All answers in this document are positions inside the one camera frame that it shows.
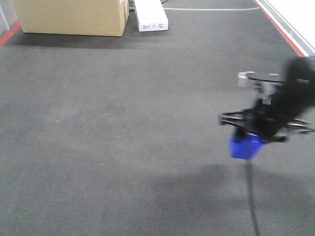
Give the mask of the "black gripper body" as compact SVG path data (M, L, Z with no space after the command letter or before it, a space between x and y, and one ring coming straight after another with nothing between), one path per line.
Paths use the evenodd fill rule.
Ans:
M294 118L315 103L315 58L295 57L285 66L283 83L251 109L246 131L269 141Z

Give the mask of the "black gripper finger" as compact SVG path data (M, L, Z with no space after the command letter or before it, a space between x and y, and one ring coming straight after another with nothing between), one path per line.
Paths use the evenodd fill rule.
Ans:
M314 128L310 127L310 124L308 121L294 118L287 123L287 129L289 133L307 134L315 131Z
M235 127L249 127L251 120L250 110L239 110L234 112L221 113L218 116L219 125L232 125Z

